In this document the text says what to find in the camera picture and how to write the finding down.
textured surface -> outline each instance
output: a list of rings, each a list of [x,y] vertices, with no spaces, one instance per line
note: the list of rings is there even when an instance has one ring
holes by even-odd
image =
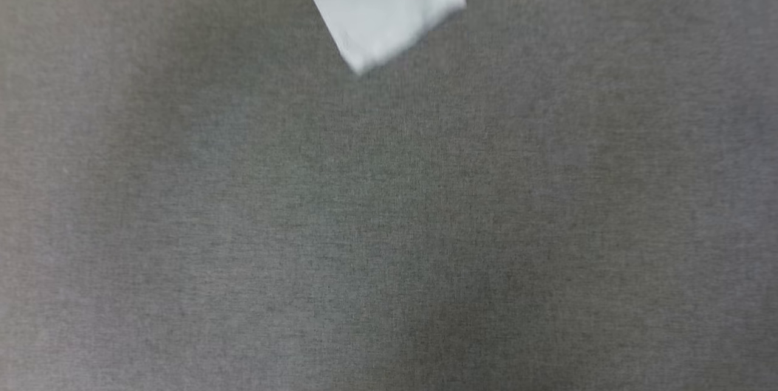
[[[0,0],[0,389],[778,383],[778,0]]]

gray background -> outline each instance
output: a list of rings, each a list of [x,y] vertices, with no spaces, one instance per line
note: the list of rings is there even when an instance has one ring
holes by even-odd
[[[778,0],[0,0],[0,389],[778,389]]]

gray fabric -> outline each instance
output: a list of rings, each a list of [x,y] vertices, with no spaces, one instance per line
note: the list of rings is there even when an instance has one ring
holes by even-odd
[[[778,389],[778,0],[0,4],[0,389]]]

gray carpet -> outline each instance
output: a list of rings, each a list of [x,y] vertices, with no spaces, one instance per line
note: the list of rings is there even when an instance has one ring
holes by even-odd
[[[0,389],[778,389],[778,0],[0,0]]]

white paper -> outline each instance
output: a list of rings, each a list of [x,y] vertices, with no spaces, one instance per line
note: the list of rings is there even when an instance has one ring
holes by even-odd
[[[362,73],[411,47],[465,0],[314,0],[338,50]]]

